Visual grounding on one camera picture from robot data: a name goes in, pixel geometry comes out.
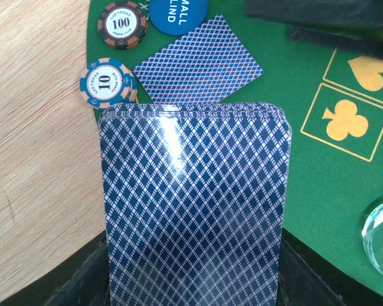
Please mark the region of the grey chips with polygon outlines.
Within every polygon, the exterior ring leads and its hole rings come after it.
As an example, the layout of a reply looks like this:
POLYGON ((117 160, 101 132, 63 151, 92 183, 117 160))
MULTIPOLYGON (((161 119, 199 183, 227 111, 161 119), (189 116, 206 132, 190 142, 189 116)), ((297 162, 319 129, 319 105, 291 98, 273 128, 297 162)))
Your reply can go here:
POLYGON ((137 102, 137 80, 120 61, 100 58, 82 72, 79 89, 93 108, 104 110, 119 103, 137 102))

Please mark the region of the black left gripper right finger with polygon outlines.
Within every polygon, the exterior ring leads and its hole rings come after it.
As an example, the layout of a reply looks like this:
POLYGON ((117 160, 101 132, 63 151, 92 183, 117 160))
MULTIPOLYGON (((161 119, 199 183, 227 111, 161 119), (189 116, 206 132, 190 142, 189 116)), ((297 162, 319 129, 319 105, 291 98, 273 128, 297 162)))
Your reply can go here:
POLYGON ((383 296, 337 269, 293 234, 283 231, 278 305, 383 305, 383 296))

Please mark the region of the blue patterned card deck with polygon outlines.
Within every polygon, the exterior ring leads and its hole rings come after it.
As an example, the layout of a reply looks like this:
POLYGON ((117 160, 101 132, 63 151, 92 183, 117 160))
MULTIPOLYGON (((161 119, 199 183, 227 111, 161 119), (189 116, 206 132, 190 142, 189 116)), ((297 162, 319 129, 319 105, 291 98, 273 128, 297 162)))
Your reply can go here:
POLYGON ((99 119, 112 305, 275 305, 292 130, 269 103, 99 119))

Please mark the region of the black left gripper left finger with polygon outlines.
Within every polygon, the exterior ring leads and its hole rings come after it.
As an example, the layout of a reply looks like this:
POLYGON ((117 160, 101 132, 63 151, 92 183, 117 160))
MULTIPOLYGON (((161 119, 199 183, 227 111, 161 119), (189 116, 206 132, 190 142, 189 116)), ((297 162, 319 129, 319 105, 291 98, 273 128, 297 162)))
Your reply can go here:
POLYGON ((106 233, 0 305, 110 305, 106 233))

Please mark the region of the single blue patterned card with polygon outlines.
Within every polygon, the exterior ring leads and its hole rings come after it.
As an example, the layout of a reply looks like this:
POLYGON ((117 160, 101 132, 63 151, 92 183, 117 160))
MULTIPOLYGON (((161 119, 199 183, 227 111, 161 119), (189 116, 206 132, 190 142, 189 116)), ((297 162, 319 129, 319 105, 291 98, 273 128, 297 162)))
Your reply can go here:
POLYGON ((219 103, 264 73, 223 15, 182 35, 133 71, 155 104, 219 103))

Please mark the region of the red chip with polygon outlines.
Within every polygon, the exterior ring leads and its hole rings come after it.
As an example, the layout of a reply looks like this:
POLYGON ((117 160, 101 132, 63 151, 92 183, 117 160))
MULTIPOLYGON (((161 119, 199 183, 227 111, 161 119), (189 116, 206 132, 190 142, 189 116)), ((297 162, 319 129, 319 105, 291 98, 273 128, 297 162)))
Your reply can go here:
POLYGON ((146 16, 133 1, 116 1, 101 12, 97 29, 110 47, 128 50, 136 47, 147 33, 146 16))

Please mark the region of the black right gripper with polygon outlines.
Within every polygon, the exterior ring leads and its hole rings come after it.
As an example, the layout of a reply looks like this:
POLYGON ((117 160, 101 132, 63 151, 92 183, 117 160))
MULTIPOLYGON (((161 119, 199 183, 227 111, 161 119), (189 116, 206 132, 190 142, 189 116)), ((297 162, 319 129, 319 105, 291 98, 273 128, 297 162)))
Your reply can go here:
MULTIPOLYGON (((383 1, 258 0, 247 1, 249 16, 290 24, 383 31, 383 1)), ((287 37, 383 59, 383 41, 288 26, 287 37)))

